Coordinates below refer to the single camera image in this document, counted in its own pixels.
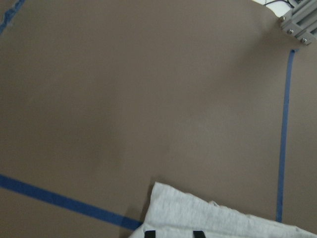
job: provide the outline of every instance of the cable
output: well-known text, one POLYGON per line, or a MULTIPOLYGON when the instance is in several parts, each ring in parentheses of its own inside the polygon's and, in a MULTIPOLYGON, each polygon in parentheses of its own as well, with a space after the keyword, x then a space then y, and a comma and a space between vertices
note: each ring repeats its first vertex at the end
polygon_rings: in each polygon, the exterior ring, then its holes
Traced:
POLYGON ((270 2, 268 2, 268 3, 265 3, 263 6, 266 6, 266 5, 268 5, 268 4, 271 4, 271 3, 274 3, 274 2, 277 2, 277 1, 283 1, 283 2, 285 2, 285 3, 287 3, 287 4, 289 4, 291 8, 294 8, 294 6, 289 2, 289 0, 275 0, 275 1, 270 1, 270 2))

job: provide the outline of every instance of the white cloth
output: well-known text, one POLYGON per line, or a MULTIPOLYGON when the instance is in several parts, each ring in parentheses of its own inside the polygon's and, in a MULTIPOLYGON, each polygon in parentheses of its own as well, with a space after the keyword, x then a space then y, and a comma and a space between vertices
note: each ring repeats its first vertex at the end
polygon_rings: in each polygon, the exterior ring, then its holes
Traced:
POLYGON ((145 221, 130 238, 144 238, 144 232, 152 230, 156 238, 193 238, 193 231, 204 231, 206 238, 317 238, 298 227, 207 203, 158 182, 145 221))

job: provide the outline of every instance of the blue tape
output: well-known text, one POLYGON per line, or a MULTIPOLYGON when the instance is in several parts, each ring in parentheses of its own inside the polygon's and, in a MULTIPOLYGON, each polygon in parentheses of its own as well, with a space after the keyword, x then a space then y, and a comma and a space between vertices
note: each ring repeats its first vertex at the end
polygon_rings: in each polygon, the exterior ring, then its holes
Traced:
POLYGON ((71 198, 29 185, 4 175, 0 175, 0 187, 38 199, 43 202, 66 208, 77 213, 84 214, 89 217, 96 218, 104 222, 109 222, 129 230, 135 230, 140 225, 142 225, 141 222, 131 218, 123 217, 113 212, 73 200, 71 198))
POLYGON ((16 13, 19 11, 19 9, 24 4, 25 0, 18 0, 12 8, 10 8, 8 11, 4 13, 3 21, 0 24, 0 35, 3 32, 3 30, 6 28, 8 23, 13 19, 13 17, 16 15, 16 13))
POLYGON ((279 154, 278 169, 278 186, 277 186, 277 205, 276 205, 276 221, 282 222, 283 216, 283 194, 284 194, 284 175, 285 175, 285 157, 286 157, 286 140, 287 140, 287 124, 288 124, 288 106, 289 95, 291 89, 292 65, 295 53, 298 50, 291 50, 288 57, 286 82, 284 92, 283 120, 281 133, 281 147, 279 154))

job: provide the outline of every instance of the metal frame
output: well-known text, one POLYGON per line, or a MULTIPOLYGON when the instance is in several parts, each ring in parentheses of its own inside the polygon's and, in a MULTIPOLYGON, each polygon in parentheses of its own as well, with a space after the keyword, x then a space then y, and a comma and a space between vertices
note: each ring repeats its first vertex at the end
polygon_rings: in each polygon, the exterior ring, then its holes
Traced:
POLYGON ((281 17, 282 30, 305 45, 317 39, 317 0, 303 0, 281 17))

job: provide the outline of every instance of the black tab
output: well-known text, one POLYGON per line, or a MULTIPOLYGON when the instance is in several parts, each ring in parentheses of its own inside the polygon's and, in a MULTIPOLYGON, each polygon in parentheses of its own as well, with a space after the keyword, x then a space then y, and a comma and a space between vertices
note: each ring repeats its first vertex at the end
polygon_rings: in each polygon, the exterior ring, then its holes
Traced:
POLYGON ((146 231, 144 233, 144 238, 155 238, 155 231, 146 231))
POLYGON ((195 238, 206 238, 203 231, 193 231, 195 238))

